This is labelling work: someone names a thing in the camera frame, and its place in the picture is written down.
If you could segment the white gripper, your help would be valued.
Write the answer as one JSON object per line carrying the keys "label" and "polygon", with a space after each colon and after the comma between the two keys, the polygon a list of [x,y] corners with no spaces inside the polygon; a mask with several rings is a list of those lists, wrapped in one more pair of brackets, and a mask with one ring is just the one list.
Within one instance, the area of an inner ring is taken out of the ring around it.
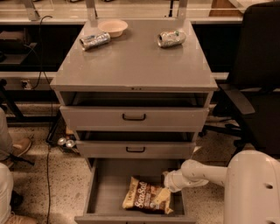
{"label": "white gripper", "polygon": [[162,188],[153,200],[157,205],[162,202],[168,204],[170,202],[171,192],[176,193],[189,186],[189,181],[183,176],[181,170],[163,171],[162,174],[164,175],[165,188]]}

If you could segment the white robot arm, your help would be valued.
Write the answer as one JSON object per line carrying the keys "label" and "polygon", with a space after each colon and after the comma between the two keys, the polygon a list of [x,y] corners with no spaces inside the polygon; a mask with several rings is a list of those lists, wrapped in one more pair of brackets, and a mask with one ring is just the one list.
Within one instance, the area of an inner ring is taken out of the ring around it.
{"label": "white robot arm", "polygon": [[280,224],[280,162],[273,157],[243,150],[226,167],[188,159],[164,173],[172,193],[209,182],[224,188],[224,224]]}

